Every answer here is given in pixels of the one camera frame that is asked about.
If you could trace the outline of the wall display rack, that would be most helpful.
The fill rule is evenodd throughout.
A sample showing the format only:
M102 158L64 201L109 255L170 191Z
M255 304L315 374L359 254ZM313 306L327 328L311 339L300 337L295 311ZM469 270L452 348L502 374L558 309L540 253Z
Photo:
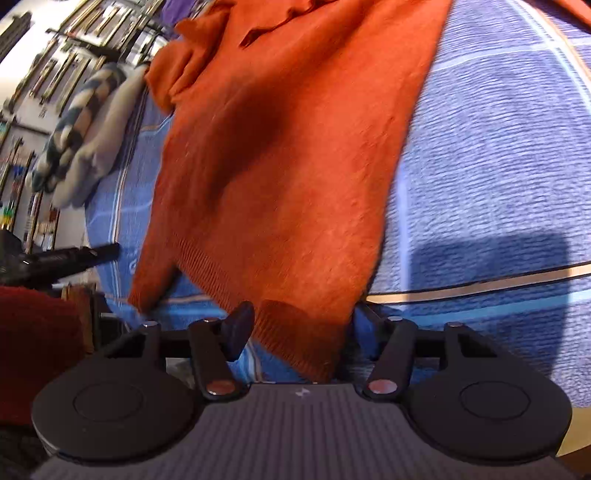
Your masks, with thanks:
M1 63L3 81L14 61L21 63L18 84L1 96L1 225L45 245L66 243L77 225L75 214L53 213L49 194L32 193L24 177L82 84L107 61L75 42L113 50L130 70L166 40L156 22L159 1L73 1L69 6L58 28L34 42L21 37Z

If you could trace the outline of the orange knit sweater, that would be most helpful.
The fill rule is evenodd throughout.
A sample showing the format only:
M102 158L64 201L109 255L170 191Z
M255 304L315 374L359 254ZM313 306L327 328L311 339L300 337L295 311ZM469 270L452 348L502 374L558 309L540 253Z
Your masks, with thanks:
M377 263L394 171L448 1L216 1L145 76L172 123L128 296L178 275L312 381Z

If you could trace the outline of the folded grey checked blanket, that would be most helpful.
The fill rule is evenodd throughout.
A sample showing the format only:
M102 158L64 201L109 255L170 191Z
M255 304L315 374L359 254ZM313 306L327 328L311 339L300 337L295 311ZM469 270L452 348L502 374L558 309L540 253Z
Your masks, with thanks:
M27 175L32 191L50 194L57 209L84 204L115 163L148 69L108 63L84 82Z

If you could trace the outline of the purple folded garment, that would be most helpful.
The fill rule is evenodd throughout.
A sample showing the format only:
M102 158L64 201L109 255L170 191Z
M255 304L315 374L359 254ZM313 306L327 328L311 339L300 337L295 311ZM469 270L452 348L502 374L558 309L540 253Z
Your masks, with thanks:
M160 13L161 21L173 27L185 18L198 15L208 3L208 0L166 0Z

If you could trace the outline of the blue checked bed sheet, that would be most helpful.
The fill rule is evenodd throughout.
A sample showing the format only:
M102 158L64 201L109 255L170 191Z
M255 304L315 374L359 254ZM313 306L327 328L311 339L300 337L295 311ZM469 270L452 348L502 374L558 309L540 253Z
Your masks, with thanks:
M590 27L553 1L453 1L394 174L370 301L421 327L466 323L590 407ZM171 115L140 94L86 204L126 326Z

